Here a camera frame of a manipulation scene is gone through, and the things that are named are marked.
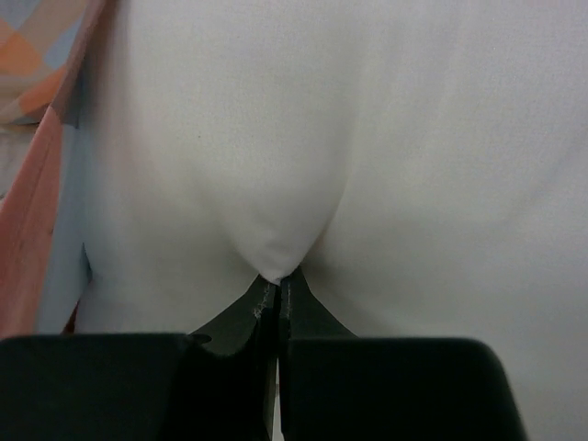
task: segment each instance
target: checkered fabric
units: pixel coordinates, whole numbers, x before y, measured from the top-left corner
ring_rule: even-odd
[[[39,123],[0,209],[0,338],[31,334],[62,187],[65,115],[107,0],[0,0],[0,124]]]

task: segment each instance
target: white cloth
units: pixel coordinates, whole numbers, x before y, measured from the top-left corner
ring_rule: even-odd
[[[307,255],[353,331],[479,338],[532,439],[585,439],[587,2],[126,0],[110,32],[80,331],[190,331]]]

